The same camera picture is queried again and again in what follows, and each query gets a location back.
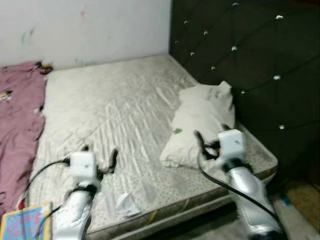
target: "mattress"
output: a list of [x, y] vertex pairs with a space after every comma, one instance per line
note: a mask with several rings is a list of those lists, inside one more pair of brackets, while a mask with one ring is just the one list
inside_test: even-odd
[[[33, 173], [46, 164], [89, 145], [101, 167], [119, 149], [114, 175], [105, 176], [94, 199], [87, 239], [137, 239], [226, 204], [227, 191], [197, 170], [168, 168], [160, 154], [171, 135], [178, 93], [197, 82], [167, 54], [96, 66], [54, 71], [48, 75], [40, 138]], [[246, 154], [262, 179], [276, 172], [277, 159], [243, 126]], [[224, 179], [222, 172], [212, 172]], [[54, 165], [30, 189], [32, 205], [56, 207], [74, 183], [69, 169]], [[141, 213], [123, 217], [115, 206], [129, 193]]]

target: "pillowcase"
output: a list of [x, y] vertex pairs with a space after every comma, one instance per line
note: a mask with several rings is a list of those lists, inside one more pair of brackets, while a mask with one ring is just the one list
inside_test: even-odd
[[218, 138], [221, 124], [235, 126], [235, 108], [231, 86], [198, 84], [179, 92], [180, 107], [171, 122], [172, 135], [165, 145], [160, 161], [167, 167], [198, 168], [200, 155], [194, 131], [198, 130], [204, 141]]

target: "pink cloth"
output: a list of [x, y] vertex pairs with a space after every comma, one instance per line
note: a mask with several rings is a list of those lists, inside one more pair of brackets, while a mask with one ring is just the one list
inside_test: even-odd
[[38, 62], [0, 69], [0, 217], [14, 211], [25, 190], [45, 118], [34, 112], [45, 103], [45, 70]]

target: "colorful book cover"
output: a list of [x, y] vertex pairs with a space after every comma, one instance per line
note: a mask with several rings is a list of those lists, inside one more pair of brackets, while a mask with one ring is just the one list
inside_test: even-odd
[[0, 240], [51, 240], [52, 220], [49, 217], [35, 238], [39, 224], [52, 211], [52, 203], [26, 207], [2, 215]]

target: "black tufted headboard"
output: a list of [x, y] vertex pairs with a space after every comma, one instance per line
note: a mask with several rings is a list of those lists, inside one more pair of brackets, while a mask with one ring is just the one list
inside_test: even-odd
[[277, 181], [319, 149], [318, 3], [173, 0], [170, 54], [200, 83], [232, 85], [237, 119], [279, 159]]

